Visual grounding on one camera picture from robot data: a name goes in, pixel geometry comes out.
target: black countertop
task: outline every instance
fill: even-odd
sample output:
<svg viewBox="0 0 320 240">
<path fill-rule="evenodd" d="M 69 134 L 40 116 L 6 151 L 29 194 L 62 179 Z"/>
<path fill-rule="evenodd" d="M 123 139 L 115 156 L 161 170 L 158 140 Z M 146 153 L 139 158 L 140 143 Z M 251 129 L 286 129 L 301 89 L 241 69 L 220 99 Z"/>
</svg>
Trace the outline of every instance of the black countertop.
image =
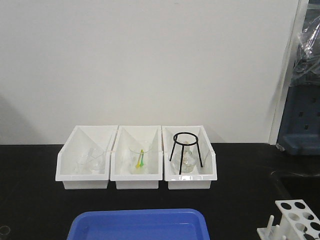
<svg viewBox="0 0 320 240">
<path fill-rule="evenodd" d="M 289 156 L 268 144 L 212 146 L 218 180 L 210 189 L 168 190 L 161 181 L 159 189 L 116 190 L 109 181 L 107 189 L 65 190 L 55 182 L 62 145 L 1 145 L 0 226 L 10 226 L 12 240 L 65 240 L 83 212 L 191 208 L 204 215 L 212 240 L 258 240 L 256 229 L 270 214 L 279 223 L 275 200 L 290 198 L 275 173 L 320 173 L 319 157 Z"/>
</svg>

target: white plastic bin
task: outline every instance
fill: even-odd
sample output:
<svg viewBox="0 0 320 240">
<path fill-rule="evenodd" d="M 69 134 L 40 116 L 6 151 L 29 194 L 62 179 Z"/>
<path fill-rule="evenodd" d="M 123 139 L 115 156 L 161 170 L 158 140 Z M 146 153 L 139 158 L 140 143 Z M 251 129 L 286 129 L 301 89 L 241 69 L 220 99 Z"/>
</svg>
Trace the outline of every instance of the white plastic bin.
<svg viewBox="0 0 320 240">
<path fill-rule="evenodd" d="M 119 127 L 111 155 L 110 170 L 110 180 L 115 181 L 117 189 L 159 188 L 159 181 L 163 179 L 161 139 L 161 126 Z M 144 166 L 146 172 L 133 171 L 137 160 L 132 160 L 132 146 L 138 150 L 148 150 Z"/>
<path fill-rule="evenodd" d="M 198 144 L 201 153 L 202 165 L 197 161 L 194 169 L 190 173 L 177 173 L 170 160 L 174 146 L 174 135 L 180 132 L 189 132 L 198 137 Z M 168 182 L 169 189 L 209 189 L 211 181 L 217 180 L 216 154 L 213 150 L 207 133 L 203 126 L 162 126 L 163 148 L 164 148 L 164 180 Z M 181 152 L 182 147 L 175 145 L 174 153 Z M 190 146 L 190 151 L 197 156 L 196 145 Z"/>
<path fill-rule="evenodd" d="M 106 189 L 117 125 L 75 126 L 57 156 L 55 180 L 65 189 Z"/>
</svg>

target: blue plastic tray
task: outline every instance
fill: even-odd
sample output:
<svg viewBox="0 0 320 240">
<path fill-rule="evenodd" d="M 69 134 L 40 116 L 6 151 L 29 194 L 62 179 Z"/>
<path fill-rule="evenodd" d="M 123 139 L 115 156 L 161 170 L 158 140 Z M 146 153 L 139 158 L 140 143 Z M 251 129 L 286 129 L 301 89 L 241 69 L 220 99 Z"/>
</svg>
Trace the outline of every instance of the blue plastic tray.
<svg viewBox="0 0 320 240">
<path fill-rule="evenodd" d="M 67 240 L 210 240 L 194 209 L 91 211 L 77 216 Z"/>
</svg>

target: white wall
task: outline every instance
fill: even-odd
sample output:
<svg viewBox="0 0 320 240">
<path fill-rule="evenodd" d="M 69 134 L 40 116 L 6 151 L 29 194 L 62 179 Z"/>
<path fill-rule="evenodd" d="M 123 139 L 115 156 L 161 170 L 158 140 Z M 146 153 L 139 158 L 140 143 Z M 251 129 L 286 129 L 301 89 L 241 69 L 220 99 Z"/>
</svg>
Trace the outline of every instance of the white wall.
<svg viewBox="0 0 320 240">
<path fill-rule="evenodd" d="M 0 144 L 75 125 L 268 142 L 298 0 L 0 1 Z"/>
</svg>

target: plastic bag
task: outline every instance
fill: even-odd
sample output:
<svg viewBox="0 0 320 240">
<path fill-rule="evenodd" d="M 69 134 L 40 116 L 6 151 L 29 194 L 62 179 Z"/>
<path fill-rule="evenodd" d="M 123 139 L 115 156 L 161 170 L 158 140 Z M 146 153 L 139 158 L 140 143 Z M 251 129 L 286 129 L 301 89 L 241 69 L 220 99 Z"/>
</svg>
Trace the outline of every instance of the plastic bag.
<svg viewBox="0 0 320 240">
<path fill-rule="evenodd" d="M 320 14 L 304 23 L 298 36 L 291 86 L 320 85 Z"/>
</svg>

